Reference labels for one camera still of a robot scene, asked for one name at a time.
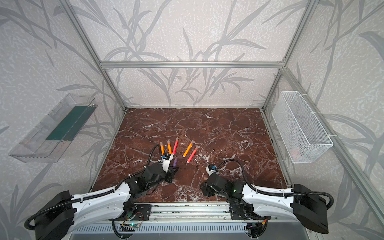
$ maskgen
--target side wall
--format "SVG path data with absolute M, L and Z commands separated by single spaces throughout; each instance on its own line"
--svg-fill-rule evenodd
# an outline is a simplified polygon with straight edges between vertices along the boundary
M 307 0 L 70 2 L 102 61 L 281 61 L 307 5 Z M 261 106 L 273 73 L 213 68 L 109 71 L 133 107 Z
M 123 112 L 56 1 L 0 2 L 0 238 L 23 227 L 57 193 L 87 191 Z M 94 96 L 94 114 L 57 163 L 8 153 L 68 93 Z
M 356 162 L 383 195 L 384 2 L 320 1 L 288 63 Z M 314 163 L 292 164 L 271 112 L 283 77 L 266 108 L 273 134 L 295 183 L 331 193 L 330 233 L 324 239 L 384 239 L 379 225 L 332 149 Z

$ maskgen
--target wall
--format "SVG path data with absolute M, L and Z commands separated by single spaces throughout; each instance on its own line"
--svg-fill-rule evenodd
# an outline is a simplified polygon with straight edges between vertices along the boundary
M 87 191 L 123 112 L 56 1 L 0 2 L 0 238 L 34 239 L 23 227 L 57 193 Z M 57 163 L 8 156 L 68 93 L 98 104 Z
M 281 61 L 307 0 L 71 3 L 102 61 Z M 129 106 L 231 107 L 263 105 L 277 72 L 206 71 L 113 69 L 109 73 Z
M 289 69 L 383 195 L 383 1 L 320 1 Z M 295 183 L 335 198 L 324 239 L 384 239 L 384 230 L 330 149 L 314 163 L 293 165 L 271 116 L 282 79 L 266 109 Z

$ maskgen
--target pink marker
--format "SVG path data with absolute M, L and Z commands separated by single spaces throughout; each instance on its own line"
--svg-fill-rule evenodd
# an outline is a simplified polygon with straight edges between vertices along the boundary
M 179 137 L 176 138 L 175 146 L 173 146 L 173 152 L 172 154 L 176 153 L 176 147 L 177 147 L 177 142 L 179 141 Z
M 192 160 L 192 158 L 193 158 L 193 156 L 195 155 L 195 153 L 196 153 L 196 151 L 197 151 L 198 148 L 199 148 L 199 146 L 196 146 L 195 150 L 193 150 L 191 156 L 188 158 L 187 163 L 189 163 L 189 162 Z

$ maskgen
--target marker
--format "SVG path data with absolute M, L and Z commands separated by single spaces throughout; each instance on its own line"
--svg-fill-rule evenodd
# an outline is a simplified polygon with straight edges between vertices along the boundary
M 177 147 L 177 142 L 179 141 L 179 137 L 176 138 L 175 146 L 173 146 L 173 152 L 172 154 L 176 153 L 176 147 Z
M 189 146 L 188 146 L 187 150 L 185 151 L 183 157 L 185 157 L 185 156 L 187 155 L 188 151 L 189 151 L 189 150 L 191 149 L 191 147 L 192 147 L 192 144 L 193 144 L 193 140 L 192 140 L 191 143 L 189 144 Z
M 187 163 L 189 163 L 189 162 L 192 160 L 192 158 L 193 158 L 193 156 L 195 155 L 195 153 L 196 153 L 196 151 L 197 151 L 198 148 L 199 148 L 199 146 L 196 146 L 195 150 L 193 150 L 191 156 L 188 158 Z
M 163 142 L 160 142 L 160 147 L 161 147 L 161 155 L 164 155 L 164 146 L 163 146 Z
M 167 144 L 168 144 L 168 152 L 169 152 L 169 154 L 171 154 L 172 153 L 172 149 L 170 148 L 170 141 L 169 140 L 167 140 Z

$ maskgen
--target red marble surface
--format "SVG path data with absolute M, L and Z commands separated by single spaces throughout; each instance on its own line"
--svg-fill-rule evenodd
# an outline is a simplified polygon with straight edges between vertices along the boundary
M 251 183 L 263 187 L 286 188 L 283 175 L 260 110 L 257 108 L 128 109 L 125 119 L 101 169 L 93 191 L 116 185 L 146 164 L 152 147 L 179 137 L 174 183 L 163 182 L 156 191 L 136 202 L 225 201 L 204 197 L 199 185 L 208 177 L 205 168 L 224 159 L 241 160 Z M 191 140 L 194 145 L 182 155 Z M 199 146 L 190 163 L 187 159 Z M 158 150 L 152 161 L 158 159 Z M 229 180 L 242 180 L 241 168 L 229 162 L 219 172 Z

